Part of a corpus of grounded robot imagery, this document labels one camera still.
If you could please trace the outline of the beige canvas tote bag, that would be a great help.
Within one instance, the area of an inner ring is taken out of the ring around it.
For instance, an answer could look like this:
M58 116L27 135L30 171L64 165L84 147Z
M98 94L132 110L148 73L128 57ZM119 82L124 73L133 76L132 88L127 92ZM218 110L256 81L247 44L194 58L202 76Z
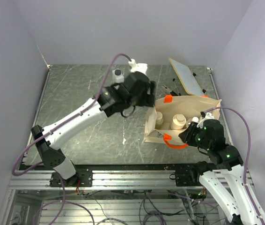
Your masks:
M178 135L186 130L186 125L181 130L170 129L173 116L183 114L188 120L192 117L200 117L200 112L218 107L221 100L208 98L207 96L171 96L167 95L155 101L155 106L148 109L145 119L144 141L147 143L166 144L173 149L183 149L188 145L183 143ZM163 114L161 129L155 129L156 112Z

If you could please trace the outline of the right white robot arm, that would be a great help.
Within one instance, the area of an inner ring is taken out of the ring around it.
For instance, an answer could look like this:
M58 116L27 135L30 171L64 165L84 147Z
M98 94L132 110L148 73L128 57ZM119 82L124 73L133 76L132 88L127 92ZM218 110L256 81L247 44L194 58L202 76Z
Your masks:
M224 128L215 119L191 122L179 134L186 144L204 149L211 163L198 162L189 174L193 185L203 185L223 210L230 225L265 225L265 211L245 178L239 151L226 143Z

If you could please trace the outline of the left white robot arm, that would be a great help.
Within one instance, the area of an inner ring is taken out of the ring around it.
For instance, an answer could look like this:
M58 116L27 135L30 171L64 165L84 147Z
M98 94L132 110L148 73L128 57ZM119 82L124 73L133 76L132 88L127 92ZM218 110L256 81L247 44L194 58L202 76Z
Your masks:
M155 89L156 83L144 73L132 72L122 83L102 87L97 96L59 121L46 127L35 125L31 132L44 166L55 170L67 186L75 185L79 173L61 147L87 126L115 113L123 115L130 107L154 107Z

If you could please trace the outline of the white bottle grey cap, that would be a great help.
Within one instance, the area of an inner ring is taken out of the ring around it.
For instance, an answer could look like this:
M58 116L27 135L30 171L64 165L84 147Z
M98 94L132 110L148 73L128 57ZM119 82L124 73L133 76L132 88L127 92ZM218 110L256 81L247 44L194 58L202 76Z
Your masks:
M124 82L124 75L120 69L114 69L112 71L112 81L114 84L114 89L118 89L120 84Z

